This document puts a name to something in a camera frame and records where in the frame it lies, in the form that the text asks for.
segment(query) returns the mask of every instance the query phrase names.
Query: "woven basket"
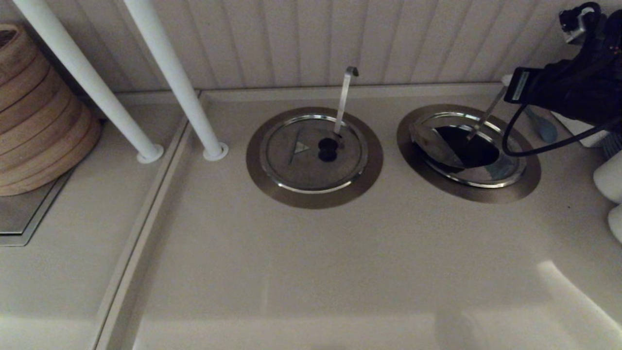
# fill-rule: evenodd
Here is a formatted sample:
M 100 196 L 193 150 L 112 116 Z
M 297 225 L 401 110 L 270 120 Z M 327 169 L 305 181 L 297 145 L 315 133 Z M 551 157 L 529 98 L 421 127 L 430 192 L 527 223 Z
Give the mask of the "woven basket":
M 53 181 L 91 151 L 100 132 L 24 29 L 0 24 L 0 196 Z

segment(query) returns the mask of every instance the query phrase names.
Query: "white countertop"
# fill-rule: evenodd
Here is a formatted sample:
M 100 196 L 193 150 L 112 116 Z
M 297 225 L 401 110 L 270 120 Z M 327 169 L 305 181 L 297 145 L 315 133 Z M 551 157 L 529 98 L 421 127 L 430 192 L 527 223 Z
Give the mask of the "white countertop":
M 347 112 L 382 143 L 380 177 L 340 207 L 297 209 L 254 185 L 247 143 L 280 112 L 337 101 L 214 96 L 208 114 L 230 153 L 206 162 L 190 138 L 154 227 L 159 244 L 124 348 L 622 349 L 622 246 L 606 225 L 613 204 L 592 181 L 600 150 L 573 144 L 542 154 L 532 194 L 510 204 L 470 202 L 413 171 L 396 129 L 420 106 L 485 109 L 494 92 L 351 98 Z M 502 103 L 494 114 L 507 120 L 515 108 Z M 521 133 L 541 145 L 527 125 L 525 118 Z M 92 239 L 106 245 L 101 235 Z M 84 259 L 59 261 L 78 268 Z M 58 283 L 70 281 L 80 286 Z M 22 315 L 87 314 L 55 311 Z
M 128 110 L 164 146 L 182 116 L 177 105 Z M 159 165 L 138 163 L 106 124 L 28 245 L 0 247 L 0 348 L 94 346 L 108 309 L 104 294 Z

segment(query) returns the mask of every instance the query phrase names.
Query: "backsplash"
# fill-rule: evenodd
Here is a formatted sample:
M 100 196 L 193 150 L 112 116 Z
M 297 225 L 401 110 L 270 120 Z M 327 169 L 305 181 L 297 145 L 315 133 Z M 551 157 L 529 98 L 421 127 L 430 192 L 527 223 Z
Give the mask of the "backsplash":
M 599 1 L 610 12 L 619 0 Z M 489 82 L 572 55 L 569 0 L 153 0 L 196 88 Z M 122 0 L 48 3 L 115 92 L 167 89 Z M 23 21 L 0 0 L 0 22 Z

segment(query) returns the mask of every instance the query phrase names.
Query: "metal rod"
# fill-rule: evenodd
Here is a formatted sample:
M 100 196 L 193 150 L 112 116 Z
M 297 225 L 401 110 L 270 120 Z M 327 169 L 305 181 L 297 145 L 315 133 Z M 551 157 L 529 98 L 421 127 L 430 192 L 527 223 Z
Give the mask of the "metal rod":
M 44 0 L 14 0 L 14 3 L 85 92 L 138 150 L 138 160 L 141 163 L 158 160 L 164 153 L 162 146 L 153 144 L 132 119 L 47 3 Z
M 166 81 L 205 147 L 203 156 L 209 161 L 224 158 L 228 148 L 225 144 L 218 142 L 153 4 L 150 0 L 124 0 L 124 2 Z
M 348 89 L 350 87 L 350 80 L 352 79 L 352 75 L 358 77 L 358 69 L 356 67 L 348 67 L 346 69 L 346 74 L 343 76 L 343 86 L 341 88 L 341 98 L 339 99 L 339 110 L 337 110 L 337 120 L 335 120 L 335 134 L 339 135 L 339 131 L 341 130 L 341 121 L 343 119 L 343 112 L 346 109 L 346 99 L 348 98 Z
M 480 120 L 473 127 L 473 129 L 471 129 L 471 132 L 466 136 L 466 138 L 467 138 L 466 141 L 467 142 L 469 142 L 469 141 L 471 141 L 471 139 L 473 139 L 473 137 L 475 136 L 475 134 L 477 134 L 477 132 L 480 130 L 482 125 L 486 124 L 486 120 L 488 120 L 488 117 L 490 116 L 490 113 L 493 112 L 495 106 L 497 105 L 497 103 L 499 103 L 499 101 L 501 101 L 501 99 L 503 98 L 503 95 L 505 95 L 506 91 L 508 91 L 508 87 L 504 86 L 501 89 L 501 91 L 497 94 L 497 96 L 495 96 L 493 102 L 490 104 L 490 106 L 488 106 L 488 109 L 480 117 Z

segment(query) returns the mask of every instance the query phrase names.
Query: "metal handle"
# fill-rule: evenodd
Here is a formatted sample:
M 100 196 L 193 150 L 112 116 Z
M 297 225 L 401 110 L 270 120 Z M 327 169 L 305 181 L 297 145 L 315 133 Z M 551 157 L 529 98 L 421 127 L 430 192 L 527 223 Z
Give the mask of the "metal handle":
M 471 129 L 471 132 L 466 137 L 467 138 L 466 139 L 467 142 L 471 141 L 471 139 L 475 136 L 475 134 L 477 134 L 477 132 L 480 130 L 481 126 L 486 123 L 486 120 L 488 120 L 488 117 L 490 116 L 490 113 L 493 112 L 495 106 L 497 105 L 497 103 L 499 103 L 499 101 L 501 101 L 501 98 L 503 98 L 503 95 L 505 95 L 506 91 L 508 91 L 508 87 L 504 86 L 501 89 L 501 91 L 497 94 L 497 96 L 494 98 L 493 102 L 490 104 L 488 109 L 481 116 L 481 118 L 477 122 L 477 124 L 473 127 L 473 129 Z
M 350 79 L 352 79 L 352 75 L 358 77 L 358 69 L 356 69 L 356 67 L 349 66 L 346 69 L 346 74 L 343 76 L 339 110 L 337 111 L 337 120 L 335 120 L 335 129 L 333 130 L 337 135 L 339 135 L 339 130 L 341 129 L 341 120 L 343 119 L 343 111 L 346 108 L 346 99 L 348 98 L 348 89 L 350 87 Z

